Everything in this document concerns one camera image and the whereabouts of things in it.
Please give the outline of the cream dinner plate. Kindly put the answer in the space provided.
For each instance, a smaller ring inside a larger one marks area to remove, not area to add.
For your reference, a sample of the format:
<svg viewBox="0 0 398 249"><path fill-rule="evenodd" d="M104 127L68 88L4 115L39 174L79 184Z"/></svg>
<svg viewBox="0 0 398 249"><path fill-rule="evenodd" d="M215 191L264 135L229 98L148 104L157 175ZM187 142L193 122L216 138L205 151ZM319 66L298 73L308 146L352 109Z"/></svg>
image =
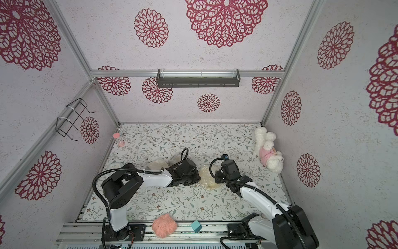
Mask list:
<svg viewBox="0 0 398 249"><path fill-rule="evenodd" d="M199 185L207 190L214 190L221 187L221 184L217 184L215 179L210 175L209 166L204 164L199 167L200 181Z"/></svg>

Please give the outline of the bubble-wrapped plate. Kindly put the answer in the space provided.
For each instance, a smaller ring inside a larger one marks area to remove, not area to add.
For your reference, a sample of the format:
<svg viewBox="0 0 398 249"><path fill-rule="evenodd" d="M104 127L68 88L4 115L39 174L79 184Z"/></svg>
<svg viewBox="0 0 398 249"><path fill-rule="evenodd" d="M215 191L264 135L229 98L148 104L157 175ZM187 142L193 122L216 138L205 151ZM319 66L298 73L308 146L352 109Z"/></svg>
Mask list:
<svg viewBox="0 0 398 249"><path fill-rule="evenodd" d="M172 167L175 164L180 163L181 161L187 159L188 154L187 153L179 153L179 154L175 154L170 160L169 160L169 167Z"/></svg>
<svg viewBox="0 0 398 249"><path fill-rule="evenodd" d="M149 163L148 166L145 168L145 170L161 171L162 169L164 170L168 167L169 164L166 161L164 161L163 159L157 159Z"/></svg>

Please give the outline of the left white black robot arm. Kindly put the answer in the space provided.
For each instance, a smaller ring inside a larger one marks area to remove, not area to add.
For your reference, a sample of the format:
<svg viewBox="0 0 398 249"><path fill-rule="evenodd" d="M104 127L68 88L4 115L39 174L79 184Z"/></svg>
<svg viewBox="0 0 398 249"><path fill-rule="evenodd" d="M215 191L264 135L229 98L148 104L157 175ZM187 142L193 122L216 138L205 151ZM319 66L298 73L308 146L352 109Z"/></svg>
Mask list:
<svg viewBox="0 0 398 249"><path fill-rule="evenodd" d="M114 232L126 229L126 205L141 187L191 186L201 180L196 164L184 159L159 171L138 169L133 164L98 174L92 189L105 206L106 217Z"/></svg>

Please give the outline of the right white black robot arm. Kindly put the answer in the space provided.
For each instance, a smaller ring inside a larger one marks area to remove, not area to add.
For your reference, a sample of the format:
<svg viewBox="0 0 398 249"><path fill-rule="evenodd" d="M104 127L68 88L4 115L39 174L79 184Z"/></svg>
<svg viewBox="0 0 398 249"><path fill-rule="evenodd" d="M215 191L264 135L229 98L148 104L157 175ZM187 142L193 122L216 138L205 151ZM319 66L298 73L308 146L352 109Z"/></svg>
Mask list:
<svg viewBox="0 0 398 249"><path fill-rule="evenodd" d="M220 161L221 168L209 173L218 184L224 183L241 199L248 201L260 211L253 213L238 225L233 225L227 237L221 237L220 243L226 246L225 240L248 241L266 240L278 249L316 249L320 243L304 210L298 205L290 206L280 203L262 191L248 176L241 175L234 160L228 158L214 159L211 165Z"/></svg>

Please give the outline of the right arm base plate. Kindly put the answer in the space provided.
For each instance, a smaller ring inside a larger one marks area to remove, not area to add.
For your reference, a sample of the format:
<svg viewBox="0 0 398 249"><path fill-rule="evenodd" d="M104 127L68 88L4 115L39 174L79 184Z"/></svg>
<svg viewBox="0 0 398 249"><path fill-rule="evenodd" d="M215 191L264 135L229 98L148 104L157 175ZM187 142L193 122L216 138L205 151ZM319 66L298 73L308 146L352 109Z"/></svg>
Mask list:
<svg viewBox="0 0 398 249"><path fill-rule="evenodd" d="M227 224L228 238L235 240L261 240L262 237L255 236L243 223Z"/></svg>

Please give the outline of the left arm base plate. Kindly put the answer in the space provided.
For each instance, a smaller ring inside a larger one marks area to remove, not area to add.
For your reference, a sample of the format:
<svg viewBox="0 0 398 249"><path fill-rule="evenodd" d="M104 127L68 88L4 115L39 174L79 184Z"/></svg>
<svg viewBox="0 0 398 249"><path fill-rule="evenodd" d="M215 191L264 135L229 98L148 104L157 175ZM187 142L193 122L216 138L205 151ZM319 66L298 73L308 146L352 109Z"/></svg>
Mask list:
<svg viewBox="0 0 398 249"><path fill-rule="evenodd" d="M106 224L102 231L102 241L143 241L146 225L127 225L120 231L114 231L110 224Z"/></svg>

